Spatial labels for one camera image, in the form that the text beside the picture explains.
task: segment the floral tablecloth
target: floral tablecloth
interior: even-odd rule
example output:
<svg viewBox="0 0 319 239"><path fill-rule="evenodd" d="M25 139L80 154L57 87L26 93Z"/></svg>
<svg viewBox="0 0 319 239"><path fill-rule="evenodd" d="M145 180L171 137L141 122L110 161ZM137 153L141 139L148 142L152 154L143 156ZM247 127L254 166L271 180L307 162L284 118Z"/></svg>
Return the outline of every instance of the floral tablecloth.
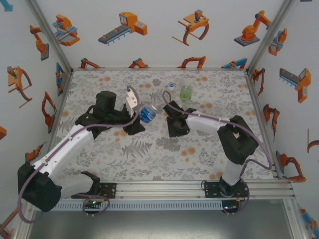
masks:
<svg viewBox="0 0 319 239"><path fill-rule="evenodd" d="M116 109L120 110L126 97L126 85L132 85L142 101L151 104L169 82L193 87L187 107L220 118L242 116L261 140L254 107L242 71L76 71L59 123L58 143L72 128L76 119L101 91L117 94ZM103 181L131 180L208 180L218 179L227 158L218 138L205 132L191 130L183 137L170 138L163 110L155 119L144 124L146 131L128 136L122 128L102 132L87 145L60 174L89 171ZM260 147L251 158L267 164ZM271 179L272 173L250 163L244 179Z"/></svg>

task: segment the aluminum frame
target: aluminum frame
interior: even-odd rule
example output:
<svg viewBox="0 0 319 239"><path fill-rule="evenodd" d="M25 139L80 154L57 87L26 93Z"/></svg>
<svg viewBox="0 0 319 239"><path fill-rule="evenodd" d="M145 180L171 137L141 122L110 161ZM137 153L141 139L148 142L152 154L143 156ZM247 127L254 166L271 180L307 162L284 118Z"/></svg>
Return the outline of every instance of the aluminum frame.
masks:
<svg viewBox="0 0 319 239"><path fill-rule="evenodd" d="M79 71L109 71L109 70L198 70L198 69L176 69L176 68L161 68L161 69L78 69ZM209 70L227 70L227 71L245 71L242 69L220 69L212 68ZM65 91L68 92L73 76L68 79ZM252 79L246 74L246 81L248 89L251 95L252 103L254 105L260 130L264 139L264 143L267 149L271 152L274 157L273 146L269 140L267 130L265 128L265 119L262 117L261 106L257 97L256 89L252 83ZM56 122L59 122L61 113L66 102L67 94L63 96L60 112L57 116ZM50 142L49 150L53 147L54 139L57 133L58 123L56 123L52 139ZM278 168L278 162L274 160L275 168ZM280 170L276 170L278 177L280 178ZM307 238L307 232L303 227L302 218L298 216L298 204L295 198L295 194L292 188L292 184L289 180L246 180L248 187L250 188L251 200L283 200L283 206L287 214L287 223L290 226L291 234L293 238L305 239ZM205 198L204 191L200 187L201 181L120 181L116 182L117 185L117 196L111 201L114 202L133 202L133 201L218 201L220 198ZM64 199L63 202L79 202L81 199ZM35 207L29 203L26 203L24 213L27 217L31 218L34 215ZM32 228L30 225L20 223L20 226L16 232L15 238L27 238L28 231Z"/></svg>

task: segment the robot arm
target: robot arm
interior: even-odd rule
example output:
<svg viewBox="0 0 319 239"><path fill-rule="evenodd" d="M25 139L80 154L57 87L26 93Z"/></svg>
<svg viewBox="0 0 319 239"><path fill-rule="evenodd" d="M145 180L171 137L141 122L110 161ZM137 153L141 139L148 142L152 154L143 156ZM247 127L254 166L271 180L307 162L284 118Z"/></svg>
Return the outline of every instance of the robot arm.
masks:
<svg viewBox="0 0 319 239"><path fill-rule="evenodd" d="M181 111L183 110L175 101L170 102L170 105ZM186 112L200 116L182 114L171 109L169 106L165 106L164 110L168 115L167 125L170 137L186 135L192 129L214 134L219 137L224 152L229 159L223 176L220 178L220 189L225 196L232 195L233 191L240 183L239 180L243 164L247 157L255 152L258 143L244 130L227 123L203 118L201 116L205 114L202 114L195 109L189 108ZM231 119L223 120L240 124L250 130L244 119L240 116L234 116Z"/></svg>
<svg viewBox="0 0 319 239"><path fill-rule="evenodd" d="M75 122L75 126L49 153L39 161L30 165L24 164L18 170L18 190L21 191L23 185L30 175L45 164L31 179L22 198L32 203L44 212L50 211L59 200L70 197L78 193L98 195L100 192L100 178L89 173L81 172L70 179L59 179L58 173L89 143L91 143L102 131L108 130L107 127L91 127L75 132L85 126L92 124L114 124L119 125L128 123L136 114L133 108L137 105L137 99L132 91L128 91L127 104L121 111L115 110L116 94L113 92L102 91L96 95L96 103L91 106L86 113L81 115ZM144 131L145 128L140 124L140 118L123 130L128 135L134 135Z"/></svg>

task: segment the robot arm sticker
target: robot arm sticker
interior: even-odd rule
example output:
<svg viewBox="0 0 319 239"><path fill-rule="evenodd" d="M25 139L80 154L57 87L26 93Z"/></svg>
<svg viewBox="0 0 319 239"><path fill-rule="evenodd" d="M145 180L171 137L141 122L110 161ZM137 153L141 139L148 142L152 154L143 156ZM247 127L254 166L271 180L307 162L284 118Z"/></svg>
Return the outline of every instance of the robot arm sticker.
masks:
<svg viewBox="0 0 319 239"><path fill-rule="evenodd" d="M38 49L38 51L41 53L40 55L40 59L41 61L48 59L49 58L49 44L44 44L41 40L41 38L39 37L38 33L42 32L40 27L33 27L32 25L30 25L30 32L31 34L34 35L36 41L35 41L35 45L36 48Z"/></svg>
<svg viewBox="0 0 319 239"><path fill-rule="evenodd" d="M239 45L248 46L255 42L258 42L260 39L256 36L256 32L259 28L260 23L266 25L266 29L268 30L271 21L265 17L265 11L260 11L255 15L255 22L253 25L249 25L244 28L242 36L239 36L234 39Z"/></svg>
<svg viewBox="0 0 319 239"><path fill-rule="evenodd" d="M277 53L283 48L284 42L287 38L287 28L283 31L278 31L277 36L273 39L268 47L268 51L270 54L277 56Z"/></svg>
<svg viewBox="0 0 319 239"><path fill-rule="evenodd" d="M61 45L72 46L80 40L77 28L72 26L71 21L65 16L58 14L53 26L56 28L54 35Z"/></svg>
<svg viewBox="0 0 319 239"><path fill-rule="evenodd" d="M198 40L204 39L209 30L209 19L203 15L203 12L201 10L197 10L193 14L184 17L184 20L187 21L189 24L185 24L182 21L178 21L178 23L182 24L186 28L183 41L179 40L177 37L174 36L172 36L172 38L185 44L186 46L189 46L189 44L187 43L187 38L189 35L196 37ZM196 36L192 32L198 29L199 27L205 27L205 29L200 36Z"/></svg>
<svg viewBox="0 0 319 239"><path fill-rule="evenodd" d="M319 140L314 140L309 142L309 129L307 131L307 153L309 153L309 150L311 147L315 146L315 145L319 145Z"/></svg>
<svg viewBox="0 0 319 239"><path fill-rule="evenodd" d="M0 126L0 140L6 136L6 129Z"/></svg>
<svg viewBox="0 0 319 239"><path fill-rule="evenodd" d="M138 16L129 11L120 13L120 22L120 26L101 36L99 42L110 45L111 42L114 43L116 39L120 39L126 33L137 32L143 36L148 33L148 26L138 21Z"/></svg>
<svg viewBox="0 0 319 239"><path fill-rule="evenodd" d="M228 64L223 65L221 68L234 68L236 66L239 66L239 69L243 69L245 68L246 63L247 63L247 58L243 58L238 61L229 62Z"/></svg>
<svg viewBox="0 0 319 239"><path fill-rule="evenodd" d="M206 60L206 56L203 56L203 57L190 57L190 58L187 58L183 61L183 63L178 66L177 68L186 68L186 65L188 64L188 62L191 62L191 61L198 61L198 64L197 64L197 68L202 68L204 63L205 63L205 60Z"/></svg>
<svg viewBox="0 0 319 239"><path fill-rule="evenodd" d="M24 93L24 90L26 90L27 88L32 86L32 82L31 82L28 74L25 72L25 70L21 69L18 66L14 67L14 68L12 68L11 66L8 66L7 72L8 72L8 86L14 85L14 88L9 90L8 92L11 93L12 91L17 90L22 95L22 97L26 100L22 105L19 106L19 108L21 108L26 103L28 103L29 101L32 100L32 98L27 97ZM22 76L23 75L26 77L26 79L28 81L29 85L27 87L23 87L23 85L22 85Z"/></svg>
<svg viewBox="0 0 319 239"><path fill-rule="evenodd" d="M308 86L311 83L311 74L308 68L304 68L301 73L296 76L289 71L280 68L279 76L281 79L287 82L287 84L291 84L291 86L295 87L295 90L298 91L298 102L302 103L308 97Z"/></svg>
<svg viewBox="0 0 319 239"><path fill-rule="evenodd" d="M0 0L0 2L4 7L4 11L13 11L13 5L9 4L7 0Z"/></svg>

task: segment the blue bottle label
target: blue bottle label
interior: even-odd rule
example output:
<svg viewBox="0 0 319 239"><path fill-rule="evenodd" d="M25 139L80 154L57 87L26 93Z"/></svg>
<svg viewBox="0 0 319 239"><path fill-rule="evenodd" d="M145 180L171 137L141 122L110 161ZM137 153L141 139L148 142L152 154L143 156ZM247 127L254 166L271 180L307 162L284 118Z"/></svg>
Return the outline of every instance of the blue bottle label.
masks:
<svg viewBox="0 0 319 239"><path fill-rule="evenodd" d="M152 119L155 118L155 115L153 115L146 107L144 107L140 112L141 120L145 123L149 123L152 121Z"/></svg>

